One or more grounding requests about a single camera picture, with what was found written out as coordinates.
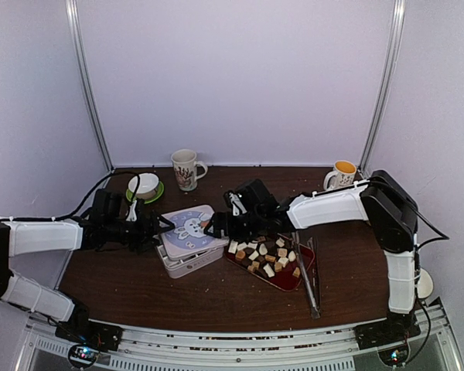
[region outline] metal tongs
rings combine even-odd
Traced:
[[[316,302],[316,297],[313,292],[316,290],[316,277],[315,277],[315,274],[313,273],[313,287],[311,287],[311,284],[309,283],[310,281],[309,275],[308,275],[308,272],[306,271],[306,267],[302,259],[301,247],[299,245],[299,232],[297,231],[292,233],[292,245],[294,247],[295,254],[297,255],[297,259],[299,262],[299,268],[301,269],[302,279],[304,281],[306,292],[308,294],[309,305],[311,307],[311,317],[312,319],[318,319],[320,318],[319,305]],[[310,245],[309,248],[313,251],[313,253],[315,253],[314,247],[312,245],[312,239],[309,239],[308,245]]]

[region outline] yellow and white mug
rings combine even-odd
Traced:
[[[333,170],[326,174],[323,188],[326,191],[347,187],[353,184],[354,176],[356,176],[357,167],[348,161],[337,161],[333,166]]]

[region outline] white wall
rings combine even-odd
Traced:
[[[71,211],[105,174],[80,87],[65,3],[0,0],[0,216]],[[53,285],[65,254],[12,266]],[[26,315],[0,304],[0,370]]]
[[[451,237],[424,248],[421,261],[464,357],[464,1],[408,2],[370,167],[388,170]],[[422,226],[421,235],[432,233]]]
[[[116,165],[358,162],[391,0],[79,1]]]

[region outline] red tray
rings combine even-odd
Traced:
[[[282,236],[282,235],[279,235],[279,236],[283,240],[288,241],[289,243],[292,242],[292,240],[290,238],[287,238],[287,237]],[[269,240],[275,240],[276,238],[277,237],[269,238]],[[309,268],[315,262],[315,258],[316,258],[315,253],[313,253],[308,247],[306,247],[304,245],[300,245],[300,247],[301,247],[302,261],[304,261],[304,266],[305,266],[306,270],[309,271]],[[265,281],[265,282],[275,286],[276,288],[279,288],[282,291],[295,290],[299,286],[299,284],[301,283],[302,275],[300,275],[297,278],[292,275],[292,272],[294,271],[294,269],[296,269],[299,266],[299,262],[298,262],[297,259],[295,261],[289,262],[284,269],[282,269],[278,273],[275,273],[274,277],[272,277],[270,279],[265,279],[259,274],[251,273],[240,262],[237,262],[235,260],[235,254],[231,254],[231,253],[228,252],[228,246],[225,247],[225,252],[224,252],[223,255],[232,264],[237,265],[238,267],[245,270],[246,272],[252,274],[253,276],[259,278],[262,281]]]

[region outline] mug handle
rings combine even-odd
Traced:
[[[208,166],[205,165],[204,162],[202,161],[196,161],[194,163],[195,166],[201,166],[204,170],[204,173],[201,175],[196,175],[196,180],[200,180],[202,177],[204,177],[208,173]]]
[[[325,180],[323,181],[323,189],[325,189],[326,191],[329,191],[329,190],[335,188],[334,185],[329,185],[329,183],[330,183],[330,180],[332,180],[332,178],[333,178],[334,176],[336,176],[338,173],[339,173],[338,171],[333,170],[332,172],[329,172],[329,173],[325,176]]]

